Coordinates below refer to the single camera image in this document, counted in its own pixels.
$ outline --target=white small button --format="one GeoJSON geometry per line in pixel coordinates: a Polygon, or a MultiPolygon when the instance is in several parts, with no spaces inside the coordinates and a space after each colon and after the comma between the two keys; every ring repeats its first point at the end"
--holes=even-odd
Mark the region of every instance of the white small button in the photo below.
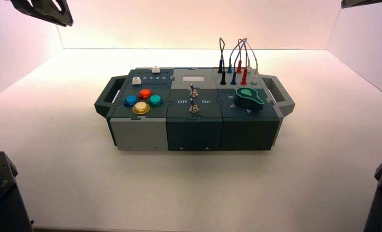
{"type": "Polygon", "coordinates": [[[152,73],[160,73],[160,68],[157,66],[154,66],[151,70],[152,73]]]}
{"type": "Polygon", "coordinates": [[[141,79],[139,77],[133,77],[132,78],[132,84],[133,85],[141,85],[141,79]]]}

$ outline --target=white tabletop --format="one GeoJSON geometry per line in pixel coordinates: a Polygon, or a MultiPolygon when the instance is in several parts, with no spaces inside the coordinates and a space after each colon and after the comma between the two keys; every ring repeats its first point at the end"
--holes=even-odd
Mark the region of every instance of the white tabletop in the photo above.
{"type": "Polygon", "coordinates": [[[271,151],[119,151],[94,109],[112,76],[216,66],[218,50],[65,50],[2,92],[0,151],[35,225],[361,231],[382,161],[382,93],[326,51],[256,53],[296,102],[271,151]]]}

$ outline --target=gray handle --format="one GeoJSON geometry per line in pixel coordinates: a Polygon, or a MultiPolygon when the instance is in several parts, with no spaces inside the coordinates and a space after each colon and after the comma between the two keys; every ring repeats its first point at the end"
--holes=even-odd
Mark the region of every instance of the gray handle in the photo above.
{"type": "Polygon", "coordinates": [[[276,106],[281,110],[283,116],[287,116],[292,113],[295,107],[295,102],[289,96],[288,92],[282,86],[276,76],[262,76],[266,87],[274,96],[276,106]]]}

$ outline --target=red button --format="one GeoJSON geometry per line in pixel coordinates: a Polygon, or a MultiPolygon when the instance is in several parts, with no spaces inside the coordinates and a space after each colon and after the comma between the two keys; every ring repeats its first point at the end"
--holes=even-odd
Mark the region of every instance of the red button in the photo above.
{"type": "Polygon", "coordinates": [[[138,97],[141,100],[148,100],[150,96],[151,96],[151,90],[149,90],[148,88],[144,88],[140,90],[140,93],[138,94],[138,97]]]}

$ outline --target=push button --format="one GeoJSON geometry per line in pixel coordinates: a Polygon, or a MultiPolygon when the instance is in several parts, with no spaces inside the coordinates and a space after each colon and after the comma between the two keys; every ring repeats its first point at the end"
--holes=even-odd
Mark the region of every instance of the push button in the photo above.
{"type": "Polygon", "coordinates": [[[152,95],[148,99],[148,104],[150,104],[151,107],[157,107],[164,103],[160,95],[152,95]]]}
{"type": "Polygon", "coordinates": [[[135,114],[143,115],[143,114],[147,113],[148,111],[150,111],[150,106],[147,103],[140,101],[140,102],[137,102],[132,107],[132,111],[135,114]]]}
{"type": "Polygon", "coordinates": [[[138,97],[141,100],[147,100],[151,96],[151,90],[148,88],[144,88],[140,90],[140,93],[138,94],[138,97]]]}
{"type": "Polygon", "coordinates": [[[127,107],[132,107],[134,104],[138,102],[138,98],[135,95],[128,95],[124,101],[124,105],[127,107]]]}

